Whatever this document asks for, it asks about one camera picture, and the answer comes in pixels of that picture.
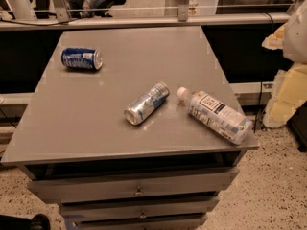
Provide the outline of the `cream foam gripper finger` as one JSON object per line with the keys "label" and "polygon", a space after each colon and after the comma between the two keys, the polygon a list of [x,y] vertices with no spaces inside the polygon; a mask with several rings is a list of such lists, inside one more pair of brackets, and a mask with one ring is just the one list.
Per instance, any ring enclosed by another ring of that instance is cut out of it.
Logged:
{"label": "cream foam gripper finger", "polygon": [[286,25],[283,24],[274,33],[266,37],[262,42],[262,47],[269,50],[282,50],[285,27]]}
{"label": "cream foam gripper finger", "polygon": [[279,70],[265,108],[263,124],[269,128],[284,126],[306,101],[307,65],[294,63],[288,71]]}

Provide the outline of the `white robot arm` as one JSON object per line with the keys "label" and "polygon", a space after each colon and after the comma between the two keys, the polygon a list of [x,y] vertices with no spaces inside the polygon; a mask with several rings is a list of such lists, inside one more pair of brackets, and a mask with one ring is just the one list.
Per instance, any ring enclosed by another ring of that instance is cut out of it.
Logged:
{"label": "white robot arm", "polygon": [[289,70],[277,72],[265,108],[263,124],[279,128],[307,101],[307,0],[284,25],[265,38],[262,46],[269,50],[281,49],[283,57],[293,63]]}

